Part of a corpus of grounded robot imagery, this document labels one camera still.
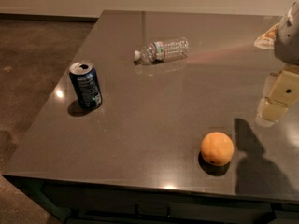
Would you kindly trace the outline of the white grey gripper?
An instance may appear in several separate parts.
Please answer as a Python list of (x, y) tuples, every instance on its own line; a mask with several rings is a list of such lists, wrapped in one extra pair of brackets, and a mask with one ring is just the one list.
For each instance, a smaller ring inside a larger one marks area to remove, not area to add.
[(275, 48), (275, 56), (290, 63), (278, 73), (270, 73), (264, 83), (255, 121), (262, 127), (271, 127), (299, 100), (299, 0), (292, 4), (279, 24), (255, 40), (254, 46)]

